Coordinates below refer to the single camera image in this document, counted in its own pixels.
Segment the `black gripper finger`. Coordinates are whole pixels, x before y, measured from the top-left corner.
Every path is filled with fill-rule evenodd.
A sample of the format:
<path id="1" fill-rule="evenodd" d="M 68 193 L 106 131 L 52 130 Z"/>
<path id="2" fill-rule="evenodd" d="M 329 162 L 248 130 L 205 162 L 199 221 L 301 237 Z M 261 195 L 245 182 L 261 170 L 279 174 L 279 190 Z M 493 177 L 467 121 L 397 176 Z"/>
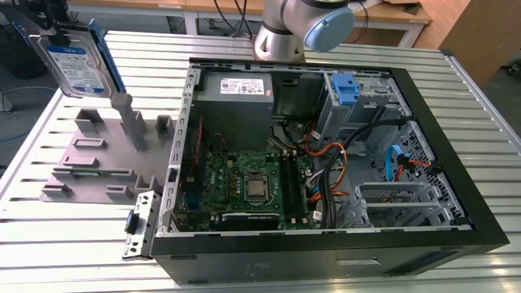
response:
<path id="1" fill-rule="evenodd" d="M 62 30 L 62 24 L 68 24 L 68 18 L 54 18 L 52 19 L 54 23 L 54 29 L 55 29 L 55 34 L 51 36 L 51 43 L 54 46 L 68 46 L 68 36 L 64 34 Z"/>

